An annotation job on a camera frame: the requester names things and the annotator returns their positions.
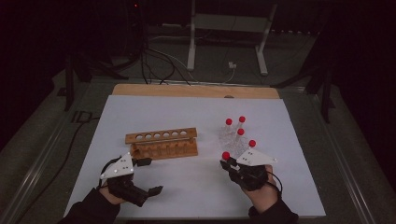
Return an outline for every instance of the red cap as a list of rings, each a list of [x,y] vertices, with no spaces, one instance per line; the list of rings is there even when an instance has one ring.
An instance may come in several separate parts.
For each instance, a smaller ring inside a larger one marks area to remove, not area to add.
[[[225,151],[225,152],[223,152],[223,154],[221,155],[221,157],[225,160],[225,161],[227,161],[228,159],[230,159],[230,152],[228,152],[228,151]]]
[[[245,130],[243,130],[243,129],[238,129],[238,134],[239,135],[243,135],[245,133]]]
[[[227,124],[227,125],[231,125],[232,123],[233,123],[232,119],[226,119],[225,120],[225,124]]]
[[[239,117],[239,122],[243,123],[245,122],[246,118],[244,116]]]
[[[248,142],[248,145],[249,145],[250,147],[255,147],[255,146],[256,146],[256,141],[250,140],[250,141]]]

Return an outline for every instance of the wooden test tube rack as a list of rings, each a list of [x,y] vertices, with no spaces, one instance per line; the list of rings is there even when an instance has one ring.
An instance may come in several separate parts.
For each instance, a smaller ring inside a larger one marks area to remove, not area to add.
[[[131,155],[135,159],[189,157],[198,155],[196,136],[195,128],[128,133],[125,144],[131,144]]]

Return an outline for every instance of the person's arm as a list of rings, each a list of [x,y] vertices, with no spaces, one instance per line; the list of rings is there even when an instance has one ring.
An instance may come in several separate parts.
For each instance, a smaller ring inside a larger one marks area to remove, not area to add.
[[[271,175],[272,166],[265,166],[268,174],[268,182],[276,186],[276,182]],[[264,185],[261,189],[247,191],[244,193],[249,197],[253,206],[249,209],[250,221],[253,224],[294,224],[297,223],[298,216],[290,211],[288,206],[278,196],[276,189],[270,185]]]
[[[110,194],[107,187],[92,189],[82,202],[73,204],[59,224],[111,224],[124,202]]]

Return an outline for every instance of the black sleeve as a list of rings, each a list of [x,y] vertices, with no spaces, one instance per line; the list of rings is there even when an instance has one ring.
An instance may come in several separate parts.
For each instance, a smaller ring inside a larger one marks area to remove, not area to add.
[[[82,202],[75,203],[58,224],[111,224],[120,205],[110,203],[97,189],[92,189]]]
[[[252,224],[296,224],[298,220],[297,214],[292,213],[281,199],[261,214],[251,207],[248,215]]]

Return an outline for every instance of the hand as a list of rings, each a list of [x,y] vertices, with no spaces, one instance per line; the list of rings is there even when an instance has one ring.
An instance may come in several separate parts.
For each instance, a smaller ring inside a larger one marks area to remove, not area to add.
[[[105,182],[105,184],[101,188],[99,188],[99,192],[112,204],[120,204],[120,203],[125,203],[126,202],[122,198],[118,198],[118,197],[112,195],[108,191],[107,182]]]
[[[273,173],[273,167],[271,165],[266,165],[265,169],[267,172]],[[271,174],[268,174],[268,182],[276,186],[276,182]],[[242,189],[244,193],[249,197],[253,206],[259,213],[265,212],[268,208],[277,202],[277,191],[269,185],[262,186],[261,189],[256,189],[253,191],[247,191]]]

